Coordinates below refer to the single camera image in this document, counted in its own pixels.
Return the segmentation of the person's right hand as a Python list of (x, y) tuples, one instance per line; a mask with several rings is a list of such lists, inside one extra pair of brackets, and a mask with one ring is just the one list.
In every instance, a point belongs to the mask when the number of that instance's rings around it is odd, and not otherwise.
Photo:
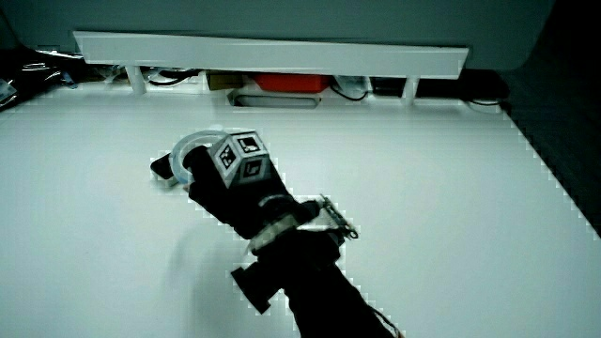
[(204, 130), (183, 137), (150, 164), (157, 179), (190, 189), (189, 197), (245, 239), (263, 244), (319, 214), (286, 189), (256, 131)]

